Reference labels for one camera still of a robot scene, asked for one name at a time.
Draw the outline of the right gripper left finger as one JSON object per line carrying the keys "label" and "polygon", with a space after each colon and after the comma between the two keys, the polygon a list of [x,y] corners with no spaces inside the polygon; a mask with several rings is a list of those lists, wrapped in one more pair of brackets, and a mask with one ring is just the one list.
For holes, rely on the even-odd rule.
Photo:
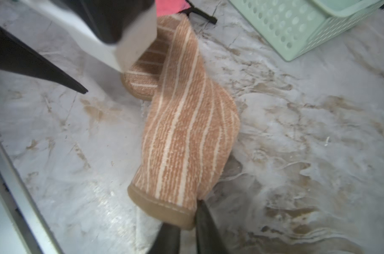
{"label": "right gripper left finger", "polygon": [[157,237],[147,254],[179,254],[181,229],[162,223]]}

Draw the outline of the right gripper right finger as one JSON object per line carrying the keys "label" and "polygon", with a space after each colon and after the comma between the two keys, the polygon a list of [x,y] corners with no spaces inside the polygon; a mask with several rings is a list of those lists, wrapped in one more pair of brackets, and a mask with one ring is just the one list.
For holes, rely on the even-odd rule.
{"label": "right gripper right finger", "polygon": [[198,200],[195,217],[198,254],[229,254],[204,200]]}

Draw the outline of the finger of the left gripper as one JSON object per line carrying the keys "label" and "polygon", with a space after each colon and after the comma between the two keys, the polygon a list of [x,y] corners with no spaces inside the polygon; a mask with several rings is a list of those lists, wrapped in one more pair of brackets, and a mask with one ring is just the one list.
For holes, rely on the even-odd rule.
{"label": "finger of the left gripper", "polygon": [[81,94],[88,90],[62,69],[0,27],[0,70],[52,81]]}

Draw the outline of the brown striped dishcloth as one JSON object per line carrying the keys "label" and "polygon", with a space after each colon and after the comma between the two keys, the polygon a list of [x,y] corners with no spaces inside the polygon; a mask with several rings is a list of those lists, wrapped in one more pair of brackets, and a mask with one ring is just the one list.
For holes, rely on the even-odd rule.
{"label": "brown striped dishcloth", "polygon": [[158,36],[122,76],[126,89],[150,101],[141,164],[127,191],[146,214],[184,230],[198,201],[213,189],[237,139],[234,99],[206,73],[185,14],[161,16]]}

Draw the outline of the pink grey dishcloth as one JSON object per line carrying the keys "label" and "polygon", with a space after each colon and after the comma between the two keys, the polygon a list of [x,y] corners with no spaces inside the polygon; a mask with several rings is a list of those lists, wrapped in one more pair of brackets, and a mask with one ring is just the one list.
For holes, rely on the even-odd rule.
{"label": "pink grey dishcloth", "polygon": [[201,9],[197,8],[189,0],[155,0],[157,8],[157,17],[183,13],[190,16],[191,13],[206,19],[211,24],[216,24],[217,19],[213,15],[209,15]]}

